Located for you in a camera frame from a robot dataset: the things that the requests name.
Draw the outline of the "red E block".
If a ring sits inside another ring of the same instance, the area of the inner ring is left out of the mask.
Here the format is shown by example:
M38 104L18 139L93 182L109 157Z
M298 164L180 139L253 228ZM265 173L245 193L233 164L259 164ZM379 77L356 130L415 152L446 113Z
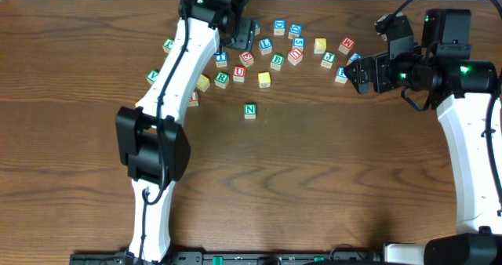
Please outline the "red E block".
M244 67L250 67L254 64L254 55L252 52L242 52L239 54L239 60Z

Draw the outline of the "green N block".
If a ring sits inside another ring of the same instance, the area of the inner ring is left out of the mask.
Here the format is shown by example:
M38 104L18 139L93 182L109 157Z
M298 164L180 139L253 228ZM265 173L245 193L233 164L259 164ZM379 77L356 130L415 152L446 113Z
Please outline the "green N block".
M244 104L244 119L255 119L256 118L257 106L255 103L245 103Z

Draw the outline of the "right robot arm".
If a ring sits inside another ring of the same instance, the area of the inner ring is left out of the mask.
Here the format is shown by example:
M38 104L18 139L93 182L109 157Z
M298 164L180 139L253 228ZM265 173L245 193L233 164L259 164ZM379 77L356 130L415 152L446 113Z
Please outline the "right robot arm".
M454 235L425 245L388 243L384 264L498 264L501 261L501 145L498 76L473 60L467 9L430 9L421 42L406 16L384 16L387 50L344 69L358 93L425 91L449 148L457 198Z

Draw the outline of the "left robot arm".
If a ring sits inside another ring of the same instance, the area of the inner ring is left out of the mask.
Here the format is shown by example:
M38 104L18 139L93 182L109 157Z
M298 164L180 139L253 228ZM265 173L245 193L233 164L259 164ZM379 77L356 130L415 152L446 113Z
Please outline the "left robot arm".
M217 51L252 49L256 23L242 15L249 1L180 0L173 47L156 79L135 107L118 110L119 157L135 196L127 264L161 264L168 259L173 189L191 156L184 132L189 100Z

